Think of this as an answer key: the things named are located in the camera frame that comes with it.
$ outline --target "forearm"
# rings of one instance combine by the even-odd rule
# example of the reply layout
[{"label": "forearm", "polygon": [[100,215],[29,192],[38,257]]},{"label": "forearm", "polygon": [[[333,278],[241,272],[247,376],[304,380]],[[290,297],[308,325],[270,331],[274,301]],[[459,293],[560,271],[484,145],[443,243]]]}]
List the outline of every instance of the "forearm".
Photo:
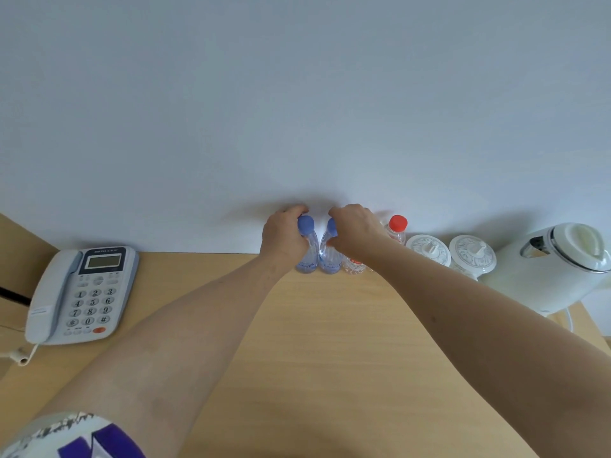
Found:
[{"label": "forearm", "polygon": [[[371,249],[366,263],[397,290],[462,376],[538,453],[558,456],[557,449],[546,449],[556,446],[570,452],[571,444],[551,439],[558,433],[555,425],[565,427],[560,422],[568,412],[568,421],[581,421],[584,427],[600,415],[608,421],[607,355],[508,297],[399,244],[383,241]],[[596,434],[595,427],[587,428],[585,436]]]},{"label": "forearm", "polygon": [[282,276],[262,257],[138,323],[77,375],[41,414],[79,410],[115,421],[147,457],[177,453]]}]

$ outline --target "white cable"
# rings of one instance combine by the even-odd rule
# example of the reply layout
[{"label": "white cable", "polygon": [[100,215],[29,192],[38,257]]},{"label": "white cable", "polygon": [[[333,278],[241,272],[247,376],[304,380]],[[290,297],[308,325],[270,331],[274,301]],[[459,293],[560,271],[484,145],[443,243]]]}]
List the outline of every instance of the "white cable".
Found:
[{"label": "white cable", "polygon": [[566,320],[569,323],[569,331],[573,332],[574,327],[573,327],[571,311],[569,310],[569,307],[565,308],[565,314],[566,314]]},{"label": "white cable", "polygon": [[6,354],[0,354],[0,358],[10,358],[19,366],[26,366],[32,360],[32,357],[36,353],[36,349],[38,349],[38,344],[35,344],[34,347],[32,347],[32,351],[30,351],[29,355],[19,348]]}]

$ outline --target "wooden table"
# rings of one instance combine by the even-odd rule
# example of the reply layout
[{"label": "wooden table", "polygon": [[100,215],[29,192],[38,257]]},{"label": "wooden table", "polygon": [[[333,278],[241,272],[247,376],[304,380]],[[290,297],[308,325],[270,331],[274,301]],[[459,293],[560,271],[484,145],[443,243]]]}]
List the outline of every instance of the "wooden table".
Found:
[{"label": "wooden table", "polygon": [[[141,254],[116,334],[42,346],[29,366],[12,367],[2,379],[0,442],[143,317],[249,259]],[[583,306],[572,313],[576,333],[611,354]],[[462,379],[384,280],[371,272],[316,271],[288,274],[264,302],[181,454],[202,456],[535,455]]]}]

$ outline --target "white telephone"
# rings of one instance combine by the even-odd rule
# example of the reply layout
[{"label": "white telephone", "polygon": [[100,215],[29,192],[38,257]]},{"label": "white telephone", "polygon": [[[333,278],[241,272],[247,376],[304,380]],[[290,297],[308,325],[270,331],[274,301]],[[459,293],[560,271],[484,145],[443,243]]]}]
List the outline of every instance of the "white telephone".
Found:
[{"label": "white telephone", "polygon": [[26,340],[54,345],[110,336],[123,314],[138,261],[138,253],[126,246],[58,252],[34,292]]}]

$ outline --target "bottle cap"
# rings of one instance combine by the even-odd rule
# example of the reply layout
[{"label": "bottle cap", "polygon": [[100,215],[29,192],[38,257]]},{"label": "bottle cap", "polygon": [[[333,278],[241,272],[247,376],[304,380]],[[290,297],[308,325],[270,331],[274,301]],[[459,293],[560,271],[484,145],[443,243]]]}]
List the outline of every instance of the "bottle cap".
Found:
[{"label": "bottle cap", "polygon": [[335,226],[335,219],[329,219],[327,222],[327,231],[331,236],[337,236],[337,227]]},{"label": "bottle cap", "polygon": [[597,272],[611,270],[611,257],[598,230],[583,223],[554,226],[554,242],[561,253],[584,268]]},{"label": "bottle cap", "polygon": [[297,218],[297,228],[301,236],[307,236],[314,231],[314,219],[309,215],[300,215]]},{"label": "bottle cap", "polygon": [[496,267],[493,248],[476,236],[461,234],[450,241],[450,254],[457,265],[476,277]]},{"label": "bottle cap", "polygon": [[408,239],[405,246],[446,267],[449,267],[452,262],[448,247],[439,239],[429,234],[417,234],[412,236]]},{"label": "bottle cap", "polygon": [[408,219],[402,215],[393,215],[388,222],[388,227],[396,233],[401,233],[408,227]]}]

